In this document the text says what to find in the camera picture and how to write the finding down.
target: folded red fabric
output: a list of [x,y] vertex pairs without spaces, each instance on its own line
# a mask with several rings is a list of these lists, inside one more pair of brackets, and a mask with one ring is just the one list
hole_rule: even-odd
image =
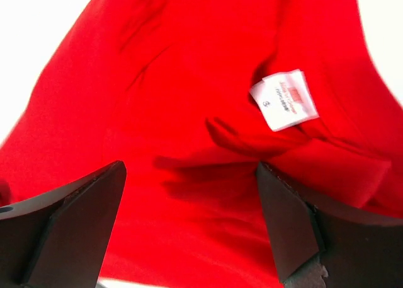
[[[249,89],[294,69],[320,117],[273,132]],[[92,0],[0,150],[0,177],[16,201],[122,159],[103,276],[280,287],[258,161],[402,217],[402,119],[356,0]]]

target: red fabric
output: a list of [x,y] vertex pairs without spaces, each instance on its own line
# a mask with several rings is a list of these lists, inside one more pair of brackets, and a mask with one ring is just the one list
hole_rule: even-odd
[[[249,88],[294,69],[320,118],[274,133]],[[1,149],[0,177],[21,200],[122,159],[103,276],[275,288],[258,161],[402,217],[402,119],[356,0],[92,0]]]

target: care label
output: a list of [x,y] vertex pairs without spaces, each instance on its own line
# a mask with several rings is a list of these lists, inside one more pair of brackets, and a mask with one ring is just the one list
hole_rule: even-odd
[[250,93],[273,131],[319,117],[302,71],[263,78]]

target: white tag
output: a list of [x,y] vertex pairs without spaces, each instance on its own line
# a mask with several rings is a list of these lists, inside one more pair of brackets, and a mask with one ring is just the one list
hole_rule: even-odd
[[304,74],[299,69],[265,77],[250,92],[275,132],[318,117]]

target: red shirt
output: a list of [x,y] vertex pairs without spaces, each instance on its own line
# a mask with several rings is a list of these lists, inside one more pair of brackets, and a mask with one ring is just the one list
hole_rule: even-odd
[[[272,132],[249,89],[294,69],[320,118]],[[403,217],[402,119],[356,0],[92,0],[1,149],[0,178],[22,200],[122,159],[103,276],[280,287],[258,161]]]

